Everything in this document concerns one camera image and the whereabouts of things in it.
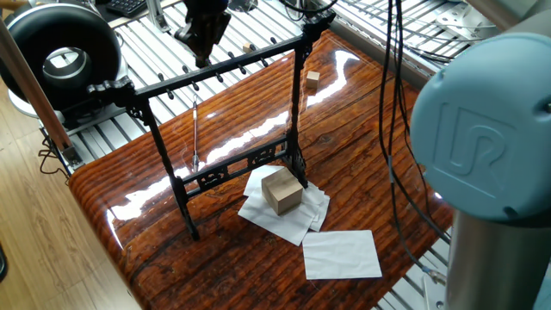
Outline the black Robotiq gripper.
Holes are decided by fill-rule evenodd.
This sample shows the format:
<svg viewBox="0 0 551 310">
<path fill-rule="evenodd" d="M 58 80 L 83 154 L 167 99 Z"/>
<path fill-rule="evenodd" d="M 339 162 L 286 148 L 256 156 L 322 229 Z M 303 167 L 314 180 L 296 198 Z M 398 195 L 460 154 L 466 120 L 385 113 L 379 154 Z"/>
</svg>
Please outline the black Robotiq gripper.
<svg viewBox="0 0 551 310">
<path fill-rule="evenodd" d="M 228 0 L 184 0 L 187 14 L 186 25 L 179 28 L 174 38 L 183 43 L 195 57 L 195 65 L 204 68 L 210 65 L 210 54 L 214 45 L 218 45 L 231 16 L 226 13 Z M 206 26 L 207 43 L 198 35 L 194 25 Z"/>
</svg>

